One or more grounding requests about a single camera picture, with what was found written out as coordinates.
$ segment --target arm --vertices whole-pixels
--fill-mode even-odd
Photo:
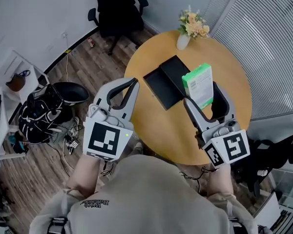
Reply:
[[[208,196],[211,196],[216,193],[233,194],[233,186],[230,172],[231,166],[225,164],[221,166],[216,172],[209,173],[209,180],[207,184]]]
[[[143,8],[148,6],[148,2],[147,0],[138,0],[139,4],[140,4],[140,16],[143,13]]]
[[[216,207],[223,209],[229,218],[238,218],[249,234],[257,234],[257,224],[245,207],[233,195],[231,166],[225,164],[216,172],[209,173],[208,200]]]
[[[75,203],[92,195],[96,189],[99,167],[99,159],[82,155],[66,189],[59,191],[46,203],[30,224],[29,234],[47,233],[52,218],[67,217],[70,208]]]
[[[83,196],[89,197],[96,190],[100,159],[82,155],[78,160],[67,187],[78,190]]]

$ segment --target green box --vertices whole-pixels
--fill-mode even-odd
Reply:
[[[186,94],[196,102],[200,109],[213,102],[213,78],[209,64],[203,63],[190,73],[182,76],[182,82]]]

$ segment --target white wall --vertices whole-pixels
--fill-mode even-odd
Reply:
[[[204,15],[212,28],[229,0],[148,0],[149,7],[144,9],[143,19],[158,32],[177,29],[180,26],[178,16],[181,10],[190,4],[194,12],[197,9]]]
[[[0,63],[10,48],[45,70],[68,45],[95,28],[88,22],[97,0],[0,0]]]

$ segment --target white shelf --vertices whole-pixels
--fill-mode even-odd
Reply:
[[[4,106],[5,106],[5,112],[6,112],[6,117],[8,121],[10,121],[10,119],[12,118],[19,104],[20,104],[20,101],[14,101],[4,96]]]
[[[5,113],[4,98],[2,88],[0,88],[1,106],[0,106],[0,151],[2,151],[2,143],[9,132],[9,122]]]
[[[22,87],[21,90],[18,91],[21,104],[24,104],[24,102],[27,101],[27,97],[36,90],[36,88],[39,86],[38,78],[35,72],[34,66],[25,67],[25,68],[19,68],[16,70],[16,73],[20,73],[24,70],[30,70],[30,75],[25,77],[25,85]]]

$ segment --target wire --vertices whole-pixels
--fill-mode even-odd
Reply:
[[[66,46],[67,46],[67,50],[68,50],[68,39],[67,39],[67,36],[65,36],[65,39],[66,39]],[[68,71],[67,71],[67,66],[68,66],[68,54],[69,52],[67,53],[66,55],[66,81],[68,82]]]
[[[53,144],[54,144],[55,141],[57,141],[57,139],[59,137],[59,133],[55,133],[55,135],[57,135],[57,137],[55,139],[53,139],[52,136],[51,136],[51,140],[52,140]]]
[[[181,176],[184,177],[185,179],[195,180],[198,183],[198,186],[199,186],[198,193],[200,193],[200,189],[201,189],[200,178],[203,176],[203,174],[207,174],[209,172],[213,173],[215,171],[217,171],[217,169],[209,170],[209,169],[206,169],[205,166],[203,166],[201,168],[202,173],[201,173],[201,175],[199,177],[190,177],[187,174],[185,174],[184,172],[180,172],[180,173],[181,173]]]
[[[66,143],[66,139],[63,140],[63,146],[62,146],[62,156],[63,156],[63,159],[64,159],[65,163],[69,166],[69,168],[72,169],[72,170],[74,170],[74,168],[72,168],[70,166],[70,164],[68,164],[68,162],[65,159],[65,156],[64,156],[64,142]]]
[[[121,123],[123,126],[122,128],[125,128],[125,125],[119,120],[118,123]]]
[[[112,168],[111,168],[110,170],[105,170],[105,171],[101,172],[101,174],[102,174],[103,176],[111,175],[111,174],[112,174],[112,170],[113,170],[113,168],[114,168],[114,163],[112,163]]]
[[[258,232],[258,234],[261,234],[262,231],[264,230],[265,226],[261,226],[261,225],[259,225],[259,227],[260,227],[261,229],[260,229],[260,231]]]
[[[62,161],[62,159],[61,159],[60,152],[59,152],[57,149],[55,149],[54,147],[52,147],[49,143],[47,143],[47,145],[48,145],[49,147],[51,147],[53,150],[57,151],[57,153],[58,153],[58,155],[59,155],[59,158],[60,158],[60,162],[61,162],[61,164],[62,164],[62,166],[63,166],[63,169],[64,169],[65,173],[67,174],[67,176],[70,177],[70,175],[68,174],[68,172],[67,172],[67,170],[66,170],[66,168],[65,168],[65,166],[64,166],[64,164],[63,164],[63,161]]]
[[[54,123],[52,123],[52,125],[56,125],[56,126],[59,126],[59,127],[63,127],[63,126],[61,126],[61,125],[54,124]],[[78,126],[80,126],[80,129],[76,129],[76,130],[75,130],[76,132],[79,132],[80,130],[84,129],[84,126],[81,125],[81,124],[76,124],[75,126],[72,126],[71,128],[68,128],[68,127],[63,127],[63,128],[65,128],[65,129],[67,129],[67,130],[72,130],[73,128],[78,127]]]
[[[48,134],[48,135],[50,134],[50,133],[47,133],[47,132],[41,130],[41,129],[40,129],[35,123],[34,123],[34,126],[37,127],[37,128],[38,128],[40,131],[42,131],[43,133]]]
[[[72,129],[74,129],[74,130],[77,132],[76,135],[72,135],[72,131],[71,131]],[[71,127],[71,128],[68,130],[68,135],[69,135],[71,138],[74,138],[74,137],[78,138],[78,137],[79,137],[79,131],[81,131],[82,129],[84,129],[84,126],[81,125],[81,124],[77,124],[77,125]]]

